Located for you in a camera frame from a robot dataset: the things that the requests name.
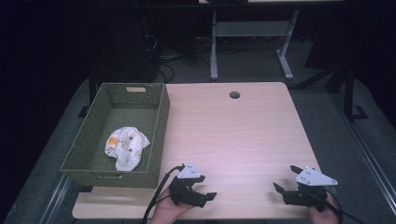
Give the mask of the black metal stand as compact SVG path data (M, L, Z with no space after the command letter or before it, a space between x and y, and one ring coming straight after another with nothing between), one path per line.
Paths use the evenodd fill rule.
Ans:
M360 105L353 104L354 75L350 67L340 65L334 69L326 85L329 93L337 93L344 88L343 112L346 118L354 122L356 119L368 119L367 114Z

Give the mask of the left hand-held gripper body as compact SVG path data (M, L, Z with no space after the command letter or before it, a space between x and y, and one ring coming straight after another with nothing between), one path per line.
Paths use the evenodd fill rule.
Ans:
M203 208L205 201L200 200L202 193L192 189L192 180L202 175L193 161L184 165L180 173L172 180L169 190L174 204L181 203Z

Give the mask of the dark cabinet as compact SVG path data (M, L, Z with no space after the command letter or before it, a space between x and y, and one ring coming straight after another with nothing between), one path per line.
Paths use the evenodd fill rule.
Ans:
M104 82L144 82L156 77L144 41L142 16L134 13L109 13L90 24L90 38L97 47L93 76Z

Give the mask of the green woven basket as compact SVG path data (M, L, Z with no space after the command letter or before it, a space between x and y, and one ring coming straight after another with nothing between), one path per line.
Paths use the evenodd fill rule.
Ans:
M162 83L104 83L88 110L61 171L81 186L154 189L157 187L170 108ZM149 140L132 171L118 171L107 156L108 137L134 127Z

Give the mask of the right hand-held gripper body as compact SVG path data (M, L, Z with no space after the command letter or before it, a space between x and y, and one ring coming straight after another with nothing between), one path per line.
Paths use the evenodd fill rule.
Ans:
M297 190L287 190L290 193L288 199L283 199L285 204L315 207L319 212L329 207L335 211L335 207L327 202L327 190L329 186L336 186L338 181L306 166L295 177Z

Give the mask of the metal floor rail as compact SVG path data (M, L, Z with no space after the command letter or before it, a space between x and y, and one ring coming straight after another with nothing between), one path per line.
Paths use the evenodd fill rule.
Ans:
M49 202L40 218L39 224L53 224L56 216L58 215L64 197L67 194L71 185L71 179L66 175L61 175L58 184L55 186L52 192Z
M346 114L344 110L344 103L339 96L331 94L330 98L334 107L341 116L342 121L345 123L347 129L357 143L362 158L367 168L369 169L373 179L375 180L375 183L378 185L390 210L392 211L393 215L396 216L396 188L389 181L389 178L386 176L381 165L375 158L375 155L373 154L367 142L364 140L363 135L356 124L357 120L368 120L368 116L365 114L364 110L360 105L353 105L352 109L356 110L357 113L349 116Z

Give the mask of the grey metal desk frame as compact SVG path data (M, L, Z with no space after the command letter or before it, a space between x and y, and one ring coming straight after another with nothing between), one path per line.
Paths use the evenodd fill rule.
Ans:
M284 37L283 46L276 50L276 57L287 80L293 79L286 53L300 10L292 11L288 21L218 21L217 12L212 13L210 79L217 80L217 40L219 37Z

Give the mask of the person's right hand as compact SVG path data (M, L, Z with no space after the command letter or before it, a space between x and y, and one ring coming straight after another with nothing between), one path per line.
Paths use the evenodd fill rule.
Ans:
M313 224L339 224L338 216L330 208L319 212L315 207L308 207L308 213Z

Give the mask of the white printed cloth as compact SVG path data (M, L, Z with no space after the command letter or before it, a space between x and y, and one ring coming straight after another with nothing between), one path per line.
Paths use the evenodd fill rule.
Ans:
M105 153L116 160L117 171L131 172L140 163L143 150L149 145L150 141L136 127L122 127L107 138Z

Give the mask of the person's left hand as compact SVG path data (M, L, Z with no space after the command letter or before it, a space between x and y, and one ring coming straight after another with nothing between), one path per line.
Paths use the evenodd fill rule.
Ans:
M193 208L189 204L174 204L169 195L169 188L166 188L160 194L160 201L155 205L155 210L149 224L173 224L181 215Z

